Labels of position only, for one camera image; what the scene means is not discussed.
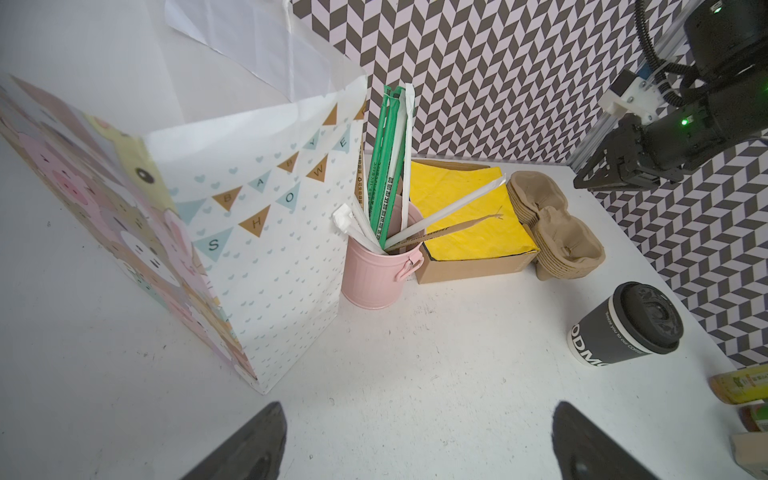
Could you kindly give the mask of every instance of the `bottle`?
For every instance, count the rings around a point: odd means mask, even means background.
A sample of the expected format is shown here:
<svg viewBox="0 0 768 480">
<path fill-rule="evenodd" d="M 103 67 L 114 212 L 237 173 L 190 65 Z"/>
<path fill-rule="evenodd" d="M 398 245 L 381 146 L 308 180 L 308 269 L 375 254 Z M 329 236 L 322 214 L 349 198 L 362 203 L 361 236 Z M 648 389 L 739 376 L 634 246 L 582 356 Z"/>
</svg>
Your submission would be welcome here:
<svg viewBox="0 0 768 480">
<path fill-rule="evenodd" d="M 709 384 L 721 402 L 731 405 L 765 399 L 768 398 L 768 365 L 711 376 Z"/>
<path fill-rule="evenodd" d="M 768 403 L 739 408 L 739 418 L 748 432 L 768 432 Z"/>
</svg>

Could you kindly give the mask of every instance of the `bucket handle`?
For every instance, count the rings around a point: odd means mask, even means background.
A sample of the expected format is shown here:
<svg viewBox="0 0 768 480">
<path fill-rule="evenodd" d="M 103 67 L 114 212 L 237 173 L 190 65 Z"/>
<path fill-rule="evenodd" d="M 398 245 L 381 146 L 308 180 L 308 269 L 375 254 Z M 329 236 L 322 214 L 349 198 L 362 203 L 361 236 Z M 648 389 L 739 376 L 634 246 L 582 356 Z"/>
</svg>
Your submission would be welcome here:
<svg viewBox="0 0 768 480">
<path fill-rule="evenodd" d="M 417 271 L 419 267 L 424 263 L 424 255 L 420 249 L 413 250 L 406 260 L 406 264 L 402 266 L 402 269 L 395 275 L 396 282 L 404 282 L 408 275 Z"/>
</svg>

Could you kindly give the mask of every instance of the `yellow plastic bag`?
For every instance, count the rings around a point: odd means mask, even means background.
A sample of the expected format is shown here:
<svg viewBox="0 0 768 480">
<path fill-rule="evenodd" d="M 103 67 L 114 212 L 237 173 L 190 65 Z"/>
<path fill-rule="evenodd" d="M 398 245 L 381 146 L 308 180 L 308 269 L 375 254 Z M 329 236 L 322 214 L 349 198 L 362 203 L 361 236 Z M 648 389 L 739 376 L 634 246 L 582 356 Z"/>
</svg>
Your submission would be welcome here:
<svg viewBox="0 0 768 480">
<path fill-rule="evenodd" d="M 448 170 L 413 162 L 411 201 L 427 217 L 501 175 L 502 170 L 498 167 L 470 171 Z M 518 255 L 538 249 L 518 221 L 506 186 L 493 190 L 434 223 L 427 228 L 427 233 L 496 213 L 502 214 L 502 218 L 491 218 L 466 230 L 427 240 L 429 254 L 435 260 L 476 260 Z"/>
</svg>

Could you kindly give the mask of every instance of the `yellow packaging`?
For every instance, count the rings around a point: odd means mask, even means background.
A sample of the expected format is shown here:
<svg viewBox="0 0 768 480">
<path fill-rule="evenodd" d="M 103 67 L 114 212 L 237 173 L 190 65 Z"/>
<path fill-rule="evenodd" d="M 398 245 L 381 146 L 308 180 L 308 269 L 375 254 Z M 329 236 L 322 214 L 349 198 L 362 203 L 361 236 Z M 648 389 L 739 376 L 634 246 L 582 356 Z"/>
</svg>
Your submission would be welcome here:
<svg viewBox="0 0 768 480">
<path fill-rule="evenodd" d="M 452 204 L 502 175 L 498 167 L 479 170 L 449 170 L 414 162 L 411 166 L 411 201 L 424 217 Z M 518 221 L 506 186 L 471 202 L 434 223 L 427 233 L 490 214 L 488 219 L 466 230 L 427 240 L 435 260 L 477 260 L 537 251 L 536 243 Z"/>
<path fill-rule="evenodd" d="M 768 365 L 753 366 L 710 377 L 710 388 L 720 401 L 736 405 L 768 398 Z"/>
</svg>

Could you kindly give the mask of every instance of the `stack of cup carriers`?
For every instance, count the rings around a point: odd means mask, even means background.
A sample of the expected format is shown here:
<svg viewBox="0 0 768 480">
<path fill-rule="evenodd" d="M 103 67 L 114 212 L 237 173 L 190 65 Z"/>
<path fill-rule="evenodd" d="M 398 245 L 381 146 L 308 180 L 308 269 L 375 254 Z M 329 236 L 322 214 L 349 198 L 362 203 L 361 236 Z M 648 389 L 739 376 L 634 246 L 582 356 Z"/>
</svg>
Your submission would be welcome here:
<svg viewBox="0 0 768 480">
<path fill-rule="evenodd" d="M 568 213 L 568 199 L 548 176 L 514 173 L 507 191 L 518 219 L 528 225 L 541 252 L 539 280 L 582 278 L 605 260 L 605 249 L 584 222 Z"/>
</svg>

